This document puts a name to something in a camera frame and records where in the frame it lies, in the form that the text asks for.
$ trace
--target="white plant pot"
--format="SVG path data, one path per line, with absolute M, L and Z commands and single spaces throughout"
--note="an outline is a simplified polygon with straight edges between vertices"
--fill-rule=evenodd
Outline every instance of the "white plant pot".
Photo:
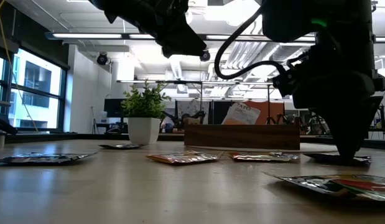
M 159 136 L 160 120 L 157 118 L 128 118 L 130 141 L 133 144 L 155 144 Z

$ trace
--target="table surface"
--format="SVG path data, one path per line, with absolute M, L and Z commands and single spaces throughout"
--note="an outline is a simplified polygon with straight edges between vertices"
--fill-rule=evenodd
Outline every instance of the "table surface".
M 7 145 L 0 157 L 26 152 L 96 152 L 68 166 L 0 165 L 0 224 L 5 223 L 385 223 L 385 203 L 327 197 L 277 175 L 371 174 L 385 177 L 385 151 L 369 168 L 295 163 L 218 162 L 170 166 L 146 154 L 182 152 L 182 142 L 117 151 L 72 140 Z

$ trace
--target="wooden crate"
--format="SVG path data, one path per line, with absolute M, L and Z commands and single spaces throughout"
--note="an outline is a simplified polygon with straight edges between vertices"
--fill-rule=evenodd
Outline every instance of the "wooden crate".
M 185 127 L 186 146 L 300 150 L 293 125 L 198 125 Z

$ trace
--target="potted plant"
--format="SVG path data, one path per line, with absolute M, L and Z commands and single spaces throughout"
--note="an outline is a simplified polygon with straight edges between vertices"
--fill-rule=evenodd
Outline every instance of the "potted plant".
M 160 119 L 165 108 L 162 102 L 171 100 L 165 93 L 160 94 L 164 87 L 163 83 L 158 83 L 156 88 L 150 90 L 146 80 L 142 93 L 135 85 L 131 86 L 131 93 L 123 93 L 126 99 L 121 105 L 129 120 L 129 137 L 133 144 L 154 144 L 157 141 Z

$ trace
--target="computer monitor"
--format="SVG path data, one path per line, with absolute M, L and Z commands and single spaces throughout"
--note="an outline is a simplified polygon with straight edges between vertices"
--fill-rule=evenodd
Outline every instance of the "computer monitor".
M 109 118 L 123 118 L 124 110 L 121 103 L 124 99 L 105 99 L 104 111 L 107 113 Z

